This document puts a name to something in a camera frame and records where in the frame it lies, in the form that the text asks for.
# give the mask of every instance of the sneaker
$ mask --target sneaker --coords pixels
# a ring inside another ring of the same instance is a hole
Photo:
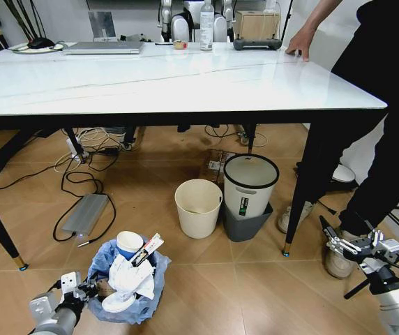
[[[352,241],[358,239],[359,236],[350,234],[345,230],[336,228],[336,232],[339,237],[343,238],[345,241]],[[328,250],[325,257],[325,269],[333,277],[344,279],[352,274],[356,263],[350,260],[346,260],[343,256],[338,255],[334,251]]]
[[[305,201],[305,204],[302,209],[302,214],[300,215],[299,219],[299,224],[297,225],[297,228],[299,229],[300,224],[302,221],[310,215],[311,211],[313,210],[315,204],[312,204],[309,201]],[[288,206],[286,208],[285,213],[277,220],[277,228],[284,234],[286,234],[286,231],[288,231],[288,223],[289,223],[289,217],[291,216],[291,206]]]

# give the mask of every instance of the tile floor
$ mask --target tile floor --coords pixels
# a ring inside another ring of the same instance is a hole
[[[302,125],[257,129],[269,143],[254,152],[278,164],[280,180],[271,199],[274,213],[254,239],[241,243],[230,242],[221,224],[206,239],[188,238],[179,227],[173,199],[181,182],[198,176],[207,148],[245,152],[236,136],[208,137],[200,126],[185,135],[178,134],[176,127],[140,131],[144,135],[136,151],[122,153],[110,169],[95,173],[118,210],[116,222],[102,241],[121,230],[147,236],[159,232],[165,240],[160,251],[172,259],[164,295],[153,318],[140,326],[99,322],[86,310],[75,334],[384,333],[377,319],[377,302],[368,290],[349,301],[342,297],[363,280],[363,274],[358,270],[346,281],[339,281],[322,266],[324,236],[318,216],[323,214],[334,224],[336,217],[317,206],[297,232],[291,256],[284,258],[280,253],[285,236],[277,231],[275,221],[294,190],[292,168],[306,141]],[[0,132],[0,146],[12,134]],[[0,174],[0,186],[53,164],[67,150],[64,138],[58,132],[21,150]],[[260,136],[256,144],[263,144]],[[105,166],[105,159],[98,158],[96,166]],[[33,328],[29,300],[65,271],[86,273],[101,244],[77,248],[80,239],[53,241],[55,221],[74,201],[60,191],[60,179],[61,174],[48,170],[0,191],[0,217],[30,264],[27,271],[18,272],[0,246],[0,334],[27,334]],[[90,185],[68,187],[79,194],[92,191]],[[349,197],[348,193],[332,194],[322,201],[341,210]],[[93,236],[103,231],[111,215],[107,207]]]

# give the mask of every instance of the wall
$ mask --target wall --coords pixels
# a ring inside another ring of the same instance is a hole
[[[88,5],[86,0],[34,0],[40,13],[48,38],[53,41],[89,41],[93,39],[91,25],[88,18]],[[160,28],[156,26],[158,16],[158,0],[89,0],[91,10],[111,11],[117,36],[146,34],[151,40],[160,40]],[[282,9],[282,22],[286,17],[288,0],[279,0]],[[24,1],[27,9],[30,9],[28,1]],[[263,9],[264,1],[237,2],[236,9]],[[173,14],[180,13],[182,0],[173,0]],[[2,29],[9,45],[26,42],[22,30],[15,19],[0,0],[0,20]]]
[[[292,18],[288,23],[284,45],[288,45],[291,37],[300,29],[318,2],[318,0],[294,0]],[[321,24],[310,48],[312,61],[328,69],[333,67],[359,26],[356,10],[365,2],[367,1],[345,0]],[[344,151],[341,161],[356,173],[358,183],[367,177],[368,169],[375,156],[375,144],[382,136],[382,129],[381,122],[371,133]],[[399,217],[399,211],[394,211],[394,213]],[[399,228],[396,224],[388,218],[386,222],[399,236]]]

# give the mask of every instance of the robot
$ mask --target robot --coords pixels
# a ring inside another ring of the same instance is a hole
[[[323,216],[322,229],[329,238],[326,244],[340,256],[356,262],[370,282],[370,292],[379,302],[379,318],[390,335],[399,335],[399,278],[390,269],[399,254],[399,243],[384,239],[380,230],[373,229],[367,237],[345,241],[337,236]]]
[[[200,28],[200,13],[204,1],[187,0],[183,2],[183,12],[172,15],[172,0],[160,0],[158,27],[165,42],[184,40],[191,42],[196,29]],[[227,42],[234,40],[234,10],[232,0],[221,0],[221,13],[215,14],[213,41]]]
[[[322,229],[329,238],[326,244],[340,256],[356,262],[370,281],[370,291],[379,302],[379,317],[390,335],[399,335],[399,278],[390,269],[399,254],[399,243],[384,239],[380,230],[373,228],[367,237],[345,241],[337,236],[323,216]],[[63,298],[55,301],[52,289],[61,288]],[[64,274],[47,292],[29,302],[36,321],[30,334],[71,335],[80,320],[83,308],[97,296],[96,275],[80,280],[78,271]]]

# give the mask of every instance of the green label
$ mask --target green label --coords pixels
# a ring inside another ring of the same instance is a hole
[[[248,198],[241,198],[240,201],[240,212],[241,216],[246,216],[246,209],[248,208],[249,199]]]

